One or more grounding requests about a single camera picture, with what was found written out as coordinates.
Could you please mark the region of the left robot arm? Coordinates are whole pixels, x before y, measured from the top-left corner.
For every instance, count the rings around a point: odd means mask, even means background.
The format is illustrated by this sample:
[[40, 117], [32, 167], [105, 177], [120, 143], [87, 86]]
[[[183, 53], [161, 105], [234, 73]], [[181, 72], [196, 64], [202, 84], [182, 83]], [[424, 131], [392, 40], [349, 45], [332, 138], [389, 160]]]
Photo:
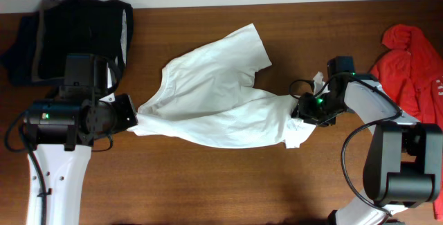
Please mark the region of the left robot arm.
[[78, 224], [95, 141], [111, 141], [138, 123], [130, 96], [114, 95], [120, 79], [113, 60], [70, 54], [55, 95], [24, 112], [19, 135], [30, 166], [27, 224]]

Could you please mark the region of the white t-shirt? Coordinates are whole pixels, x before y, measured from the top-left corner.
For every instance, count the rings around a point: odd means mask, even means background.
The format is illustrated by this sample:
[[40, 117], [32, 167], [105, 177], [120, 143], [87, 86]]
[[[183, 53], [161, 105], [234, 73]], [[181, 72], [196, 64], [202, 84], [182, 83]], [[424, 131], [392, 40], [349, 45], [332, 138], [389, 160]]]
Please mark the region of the white t-shirt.
[[254, 87], [255, 74], [270, 66], [253, 24], [196, 48], [163, 68], [159, 90], [130, 130], [224, 149], [298, 148], [316, 127], [291, 117], [294, 97]]

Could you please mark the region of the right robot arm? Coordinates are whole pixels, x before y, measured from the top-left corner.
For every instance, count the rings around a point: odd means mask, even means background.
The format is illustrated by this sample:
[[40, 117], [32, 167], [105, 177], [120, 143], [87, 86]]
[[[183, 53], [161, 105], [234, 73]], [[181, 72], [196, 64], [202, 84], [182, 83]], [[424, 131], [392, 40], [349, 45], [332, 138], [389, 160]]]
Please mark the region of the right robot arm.
[[[332, 126], [342, 113], [363, 121], [345, 139], [341, 168], [355, 198], [333, 210], [326, 224], [394, 224], [392, 216], [422, 203], [434, 202], [442, 180], [442, 130], [421, 123], [396, 104], [373, 75], [358, 74], [350, 56], [327, 63], [328, 80], [297, 98], [292, 117], [317, 127]], [[346, 149], [352, 138], [369, 129], [372, 142], [363, 169], [363, 190], [347, 173]]]

